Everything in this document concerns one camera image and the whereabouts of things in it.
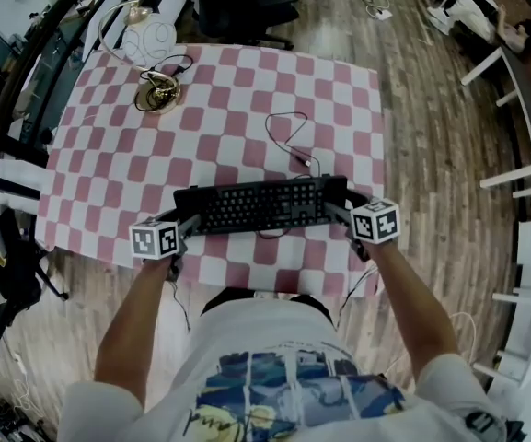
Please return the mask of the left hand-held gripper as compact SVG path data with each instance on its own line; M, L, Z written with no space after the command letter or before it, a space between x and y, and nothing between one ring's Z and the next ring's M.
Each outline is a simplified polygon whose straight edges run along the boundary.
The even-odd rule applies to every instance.
M187 251L184 238L195 235L200 226L200 214L179 222L176 208L132 224L129 226L132 256L142 260L181 256Z

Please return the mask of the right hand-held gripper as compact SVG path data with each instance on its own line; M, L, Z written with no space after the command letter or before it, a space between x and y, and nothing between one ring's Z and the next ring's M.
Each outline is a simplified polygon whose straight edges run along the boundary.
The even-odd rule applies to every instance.
M351 238L358 248L367 251L369 245L377 246L398 238L401 233L399 207L386 199L372 200L363 192L347 190L345 200L352 210L325 202L325 214L331 221L341 225L350 225Z

